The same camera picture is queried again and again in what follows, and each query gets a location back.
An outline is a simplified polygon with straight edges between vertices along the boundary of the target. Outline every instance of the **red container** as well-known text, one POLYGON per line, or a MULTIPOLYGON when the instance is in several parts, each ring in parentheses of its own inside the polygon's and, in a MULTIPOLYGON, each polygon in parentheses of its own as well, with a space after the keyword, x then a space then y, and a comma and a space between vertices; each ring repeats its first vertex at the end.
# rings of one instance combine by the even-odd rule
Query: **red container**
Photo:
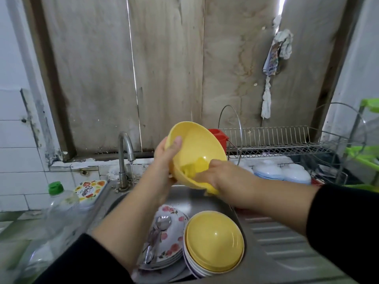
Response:
POLYGON ((224 149, 224 152, 226 153, 226 143, 228 141, 228 137, 226 136, 225 133, 223 133, 221 130, 216 129, 216 128, 210 128, 208 129, 220 142, 222 148, 224 149))

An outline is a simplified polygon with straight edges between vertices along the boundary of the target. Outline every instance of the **spoon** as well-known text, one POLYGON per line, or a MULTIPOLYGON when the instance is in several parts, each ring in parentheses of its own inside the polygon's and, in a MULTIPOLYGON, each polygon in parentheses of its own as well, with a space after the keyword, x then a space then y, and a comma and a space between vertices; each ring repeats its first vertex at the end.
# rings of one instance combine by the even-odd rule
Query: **spoon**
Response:
POLYGON ((155 237, 153 237, 152 241, 149 243, 149 246, 146 249, 144 264, 149 263, 153 257, 154 253, 152 252, 152 248, 157 242, 157 240, 160 238, 162 231, 167 230, 171 225, 171 216, 163 215, 157 217, 155 221, 155 225, 158 228, 158 234, 155 234, 155 237))

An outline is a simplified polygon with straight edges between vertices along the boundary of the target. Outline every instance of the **green bottle cap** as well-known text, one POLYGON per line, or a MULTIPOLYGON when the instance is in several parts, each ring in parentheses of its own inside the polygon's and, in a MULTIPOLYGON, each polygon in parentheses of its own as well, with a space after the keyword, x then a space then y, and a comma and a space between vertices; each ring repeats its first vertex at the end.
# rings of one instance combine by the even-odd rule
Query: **green bottle cap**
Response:
POLYGON ((57 195, 64 191, 63 185, 60 181, 55 181, 49 184, 49 194, 50 195, 57 195))

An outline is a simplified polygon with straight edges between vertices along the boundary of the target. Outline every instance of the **faucet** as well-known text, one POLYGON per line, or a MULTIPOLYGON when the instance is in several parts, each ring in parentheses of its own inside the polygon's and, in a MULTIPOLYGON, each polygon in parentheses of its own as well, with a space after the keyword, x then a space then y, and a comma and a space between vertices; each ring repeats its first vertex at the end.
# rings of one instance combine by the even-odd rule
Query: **faucet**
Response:
MULTIPOLYGON (((122 131, 119 134, 119 165, 120 165, 120 172, 119 172, 119 178, 120 178, 120 189, 126 189, 127 188, 127 178, 125 173, 125 163, 124 163, 124 143, 126 143, 126 151, 128 153, 128 161, 131 165, 133 165, 133 160, 135 160, 134 152, 133 152, 133 145, 131 144, 131 140, 129 135, 122 131)), ((134 173, 133 173, 133 166, 131 168, 131 176, 132 176, 132 186, 134 186, 134 173)))

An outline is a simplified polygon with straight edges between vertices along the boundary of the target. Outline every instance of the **left hand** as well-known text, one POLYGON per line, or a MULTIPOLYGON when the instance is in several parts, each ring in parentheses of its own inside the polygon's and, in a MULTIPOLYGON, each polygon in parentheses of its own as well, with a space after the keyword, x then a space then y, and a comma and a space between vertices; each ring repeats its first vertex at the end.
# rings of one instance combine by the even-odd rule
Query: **left hand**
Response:
POLYGON ((175 178, 169 177, 169 165, 182 147, 182 138, 176 137, 173 144, 164 150, 166 140, 167 137, 158 144, 154 152, 154 162, 149 165, 138 183, 139 187, 145 187, 152 196, 157 197, 159 206, 164 204, 171 186, 176 183, 175 178))

